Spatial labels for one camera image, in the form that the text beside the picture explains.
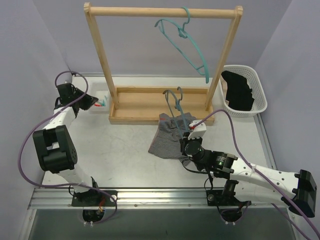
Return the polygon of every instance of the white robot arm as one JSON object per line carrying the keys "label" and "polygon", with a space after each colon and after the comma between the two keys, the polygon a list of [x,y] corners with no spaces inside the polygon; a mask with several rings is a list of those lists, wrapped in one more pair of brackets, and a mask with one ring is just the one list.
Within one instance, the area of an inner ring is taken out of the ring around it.
{"label": "white robot arm", "polygon": [[[65,106],[77,99],[83,92],[71,83],[57,86],[60,97],[57,98],[54,113],[60,112],[43,129],[33,133],[34,146],[40,167],[63,177],[68,183],[79,183],[96,187],[92,177],[88,176],[78,164],[76,148],[68,132],[79,109],[89,109],[98,99],[88,94],[72,106]],[[88,192],[87,188],[74,186],[75,193]]]}
{"label": "white robot arm", "polygon": [[243,159],[233,154],[203,149],[202,137],[207,128],[202,123],[192,129],[198,122],[193,121],[189,125],[191,131],[180,140],[182,154],[189,156],[199,171],[227,179],[223,191],[207,191],[207,195],[211,194],[208,204],[218,206],[220,202],[220,206],[232,206],[255,201],[287,205],[290,211],[299,214],[257,170],[282,190],[307,217],[315,216],[317,185],[309,171],[283,172],[250,163],[251,169]]}
{"label": "white robot arm", "polygon": [[[62,109],[63,107],[59,107],[58,109],[55,109],[53,113],[55,114],[57,112],[60,112]],[[74,109],[71,106],[69,106],[65,110],[63,110],[58,116],[53,118],[43,128],[43,130],[52,131],[59,126],[65,126],[65,128],[62,128],[62,129],[64,129],[64,131],[68,131],[67,129],[70,127],[74,119],[76,119],[76,114],[74,112]],[[52,145],[52,150],[58,149],[58,148],[59,148],[59,143],[55,142]],[[71,155],[73,157],[78,158],[76,150],[74,151],[71,150]],[[93,186],[92,178],[88,176],[78,164],[74,164],[73,169],[68,168],[66,170],[60,170],[56,174],[63,177],[68,183],[79,183],[89,187]],[[74,186],[73,189],[75,193],[83,193],[88,191],[87,188],[84,188],[81,186]]]}

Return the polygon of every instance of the plastic laundry basket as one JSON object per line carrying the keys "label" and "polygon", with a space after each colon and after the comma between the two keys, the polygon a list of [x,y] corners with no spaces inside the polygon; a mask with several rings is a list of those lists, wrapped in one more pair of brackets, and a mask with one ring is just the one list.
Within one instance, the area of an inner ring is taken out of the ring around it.
{"label": "plastic laundry basket", "polygon": [[245,65],[225,65],[223,71],[230,71],[235,74],[242,75],[246,78],[248,86],[252,89],[252,97],[254,102],[251,111],[239,111],[230,108],[225,100],[221,81],[219,80],[220,92],[223,100],[223,107],[232,117],[247,118],[266,110],[268,103],[264,90],[262,89],[260,79],[257,72],[249,66]]}

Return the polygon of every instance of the wooden frame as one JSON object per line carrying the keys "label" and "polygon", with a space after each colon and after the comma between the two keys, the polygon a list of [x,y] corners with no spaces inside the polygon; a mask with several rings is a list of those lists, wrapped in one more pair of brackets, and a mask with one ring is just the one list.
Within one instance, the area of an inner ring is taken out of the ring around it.
{"label": "wooden frame", "polygon": [[[213,111],[212,98],[235,38],[243,14],[243,8],[242,6],[236,6],[235,9],[191,8],[189,12],[191,18],[231,19],[210,87],[183,88],[181,106],[184,112],[190,112],[197,119],[202,119]],[[158,124],[159,114],[170,114],[162,94],[163,91],[170,88],[178,93],[177,87],[115,87],[96,16],[186,18],[186,11],[183,8],[94,7],[87,2],[84,4],[84,13],[112,97],[109,121],[115,124]],[[174,101],[172,99],[170,100],[170,104],[172,109],[174,109]],[[179,112],[175,109],[173,112],[175,116],[179,115]],[[213,117],[207,120],[207,124],[209,125],[213,122]]]}

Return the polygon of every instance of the black garment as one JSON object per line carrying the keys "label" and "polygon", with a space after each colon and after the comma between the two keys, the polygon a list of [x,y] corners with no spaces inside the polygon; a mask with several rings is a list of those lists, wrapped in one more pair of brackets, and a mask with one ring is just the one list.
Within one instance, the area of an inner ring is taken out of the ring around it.
{"label": "black garment", "polygon": [[247,79],[239,74],[223,71],[221,76],[227,83],[225,99],[229,101],[228,106],[234,110],[250,111],[254,104],[252,89],[247,84]]}

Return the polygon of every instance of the small white container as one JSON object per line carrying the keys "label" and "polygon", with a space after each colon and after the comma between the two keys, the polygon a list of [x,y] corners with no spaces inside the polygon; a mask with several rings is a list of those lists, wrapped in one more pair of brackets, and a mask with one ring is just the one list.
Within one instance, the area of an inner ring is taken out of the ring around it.
{"label": "small white container", "polygon": [[232,117],[238,118],[253,117],[266,110],[268,106],[266,95],[261,86],[258,74],[252,67],[245,65],[225,65],[223,67],[223,71],[229,71],[245,77],[248,86],[252,89],[252,97],[254,98],[251,111],[239,111],[230,108],[226,103],[221,80],[219,79],[219,88],[222,96],[224,110],[226,110]]}
{"label": "small white container", "polygon": [[108,114],[110,110],[110,91],[105,82],[93,82],[90,86],[90,95],[99,99],[99,102],[104,101],[105,106],[95,106],[89,108],[90,114]]}

